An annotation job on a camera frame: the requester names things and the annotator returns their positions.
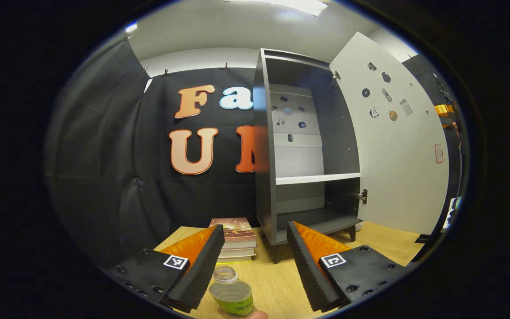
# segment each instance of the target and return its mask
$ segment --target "ceiling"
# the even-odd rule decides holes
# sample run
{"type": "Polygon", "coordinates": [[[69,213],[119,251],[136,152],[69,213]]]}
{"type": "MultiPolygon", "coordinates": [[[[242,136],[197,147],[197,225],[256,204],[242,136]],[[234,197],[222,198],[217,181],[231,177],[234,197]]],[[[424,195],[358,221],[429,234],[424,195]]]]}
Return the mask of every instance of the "ceiling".
{"type": "Polygon", "coordinates": [[[200,48],[269,48],[332,62],[356,32],[380,26],[332,0],[319,16],[256,2],[181,0],[138,21],[131,46],[139,60],[200,48]]]}

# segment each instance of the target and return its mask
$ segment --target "ceiling light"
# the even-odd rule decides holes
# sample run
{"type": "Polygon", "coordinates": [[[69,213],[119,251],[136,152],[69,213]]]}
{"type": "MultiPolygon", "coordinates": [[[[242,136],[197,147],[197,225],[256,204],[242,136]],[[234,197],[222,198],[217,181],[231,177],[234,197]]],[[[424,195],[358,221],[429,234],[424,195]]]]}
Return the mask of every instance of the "ceiling light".
{"type": "Polygon", "coordinates": [[[324,8],[328,5],[318,0],[224,0],[224,2],[263,2],[264,4],[276,4],[277,6],[284,6],[293,8],[295,10],[318,16],[324,8]]]}
{"type": "Polygon", "coordinates": [[[129,33],[133,30],[137,29],[137,21],[133,22],[129,27],[125,28],[125,32],[129,33]]]}

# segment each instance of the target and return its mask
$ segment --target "white wall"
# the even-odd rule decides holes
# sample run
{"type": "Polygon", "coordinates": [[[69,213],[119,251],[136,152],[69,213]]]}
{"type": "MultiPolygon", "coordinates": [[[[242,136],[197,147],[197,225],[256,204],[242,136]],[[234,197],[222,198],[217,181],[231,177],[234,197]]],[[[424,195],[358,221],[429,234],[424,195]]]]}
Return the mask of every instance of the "white wall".
{"type": "Polygon", "coordinates": [[[154,77],[178,71],[209,69],[211,67],[253,67],[257,65],[259,50],[245,48],[206,48],[178,51],[140,61],[147,74],[154,77]]]}
{"type": "Polygon", "coordinates": [[[413,48],[403,40],[389,32],[387,29],[380,28],[368,36],[385,50],[389,51],[400,63],[409,60],[418,54],[413,48]]]}

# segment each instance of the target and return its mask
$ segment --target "plastic bottle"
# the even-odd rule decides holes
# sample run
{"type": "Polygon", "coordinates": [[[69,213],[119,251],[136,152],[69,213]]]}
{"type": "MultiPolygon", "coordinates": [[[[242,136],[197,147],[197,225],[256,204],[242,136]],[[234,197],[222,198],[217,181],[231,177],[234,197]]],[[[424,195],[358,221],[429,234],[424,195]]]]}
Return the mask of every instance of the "plastic bottle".
{"type": "Polygon", "coordinates": [[[238,279],[232,267],[217,266],[214,269],[214,280],[209,288],[210,294],[227,317],[246,317],[253,311],[251,287],[238,279]]]}

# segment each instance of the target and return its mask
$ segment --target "green bottle label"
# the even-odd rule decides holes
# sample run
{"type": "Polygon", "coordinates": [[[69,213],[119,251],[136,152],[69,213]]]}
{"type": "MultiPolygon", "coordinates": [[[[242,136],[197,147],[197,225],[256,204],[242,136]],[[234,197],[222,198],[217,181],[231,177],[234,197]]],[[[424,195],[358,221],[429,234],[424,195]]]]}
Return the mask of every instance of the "green bottle label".
{"type": "Polygon", "coordinates": [[[249,297],[243,301],[221,301],[220,299],[216,299],[216,302],[228,313],[233,313],[236,315],[248,315],[253,311],[253,295],[249,295],[249,297]]]}

